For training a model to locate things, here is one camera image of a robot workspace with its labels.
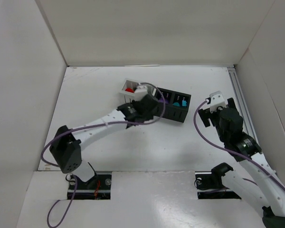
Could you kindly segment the purple oval lego piece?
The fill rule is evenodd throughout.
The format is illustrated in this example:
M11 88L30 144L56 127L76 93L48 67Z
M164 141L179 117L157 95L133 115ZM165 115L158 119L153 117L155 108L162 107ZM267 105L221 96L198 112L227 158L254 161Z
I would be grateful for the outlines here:
M164 98L164 99L160 98L160 99L159 99L159 102L168 104L168 103L169 103L169 100L166 99L166 98Z

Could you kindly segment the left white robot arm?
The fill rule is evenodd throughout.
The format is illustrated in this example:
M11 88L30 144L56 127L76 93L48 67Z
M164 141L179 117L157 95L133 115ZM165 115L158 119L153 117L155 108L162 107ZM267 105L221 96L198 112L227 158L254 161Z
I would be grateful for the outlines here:
M62 173L72 174L90 188L97 174L88 162L83 161L83 150L112 133L151 121L159 104L157 98L147 94L140 101L120 105L88 125L76 129L61 126L50 144L49 151Z

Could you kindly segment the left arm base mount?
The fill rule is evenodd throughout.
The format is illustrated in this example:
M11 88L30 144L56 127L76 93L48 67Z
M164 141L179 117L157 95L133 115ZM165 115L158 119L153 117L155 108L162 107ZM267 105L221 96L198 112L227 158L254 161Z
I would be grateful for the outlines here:
M112 172L98 172L87 183L77 178L74 200L110 200Z

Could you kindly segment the black double container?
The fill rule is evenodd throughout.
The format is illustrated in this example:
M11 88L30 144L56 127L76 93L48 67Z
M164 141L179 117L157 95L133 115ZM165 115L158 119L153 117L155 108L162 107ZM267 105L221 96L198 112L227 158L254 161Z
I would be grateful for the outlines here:
M169 100L169 103L165 104L165 112L162 118L184 123L187 117L188 111L189 111L191 95L160 88L160 87L159 87L159 90L161 91L164 98ZM158 93L158 91L156 91L155 97L158 100L162 98L162 96ZM178 102L181 105L182 100L187 101L187 107L173 106L173 103L175 102ZM163 103L160 102L158 105L157 112L154 115L159 117L162 114L162 109L163 109Z

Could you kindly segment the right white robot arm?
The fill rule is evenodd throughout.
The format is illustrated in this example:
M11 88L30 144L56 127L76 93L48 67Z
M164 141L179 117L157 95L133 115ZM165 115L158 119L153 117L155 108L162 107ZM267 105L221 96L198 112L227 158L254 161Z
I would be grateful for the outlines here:
M285 228L285 186L270 167L256 140L243 131L243 118L236 109L233 98L225 100L221 92L212 93L194 113L193 122L199 116L205 127L213 125L221 148L252 177L251 184L242 178L234 168L223 162L210 172L196 174L197 189L229 189L248 203L261 217L267 228Z

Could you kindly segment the white double container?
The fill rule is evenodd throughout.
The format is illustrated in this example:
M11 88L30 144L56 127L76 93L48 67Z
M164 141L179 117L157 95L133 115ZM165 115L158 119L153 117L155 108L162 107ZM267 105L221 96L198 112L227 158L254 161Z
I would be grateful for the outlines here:
M121 101L130 103L140 101L145 95L155 95L156 89L151 85L142 84L141 81L126 78L119 91Z

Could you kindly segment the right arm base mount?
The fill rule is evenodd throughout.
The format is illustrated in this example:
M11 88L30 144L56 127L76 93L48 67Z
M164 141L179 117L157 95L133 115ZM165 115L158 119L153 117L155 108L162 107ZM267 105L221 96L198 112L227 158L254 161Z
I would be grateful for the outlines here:
M211 171L196 171L194 186L197 189L197 197L200 200L224 200L224 199L241 199L235 192L222 184L222 177L226 176L228 171L233 168L221 163Z

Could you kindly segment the red oval lego piece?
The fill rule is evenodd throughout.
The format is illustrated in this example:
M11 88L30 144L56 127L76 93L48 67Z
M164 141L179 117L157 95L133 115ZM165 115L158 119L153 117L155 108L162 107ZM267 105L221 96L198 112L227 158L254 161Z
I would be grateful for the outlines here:
M125 91L129 93L134 93L134 90L132 88L126 88Z

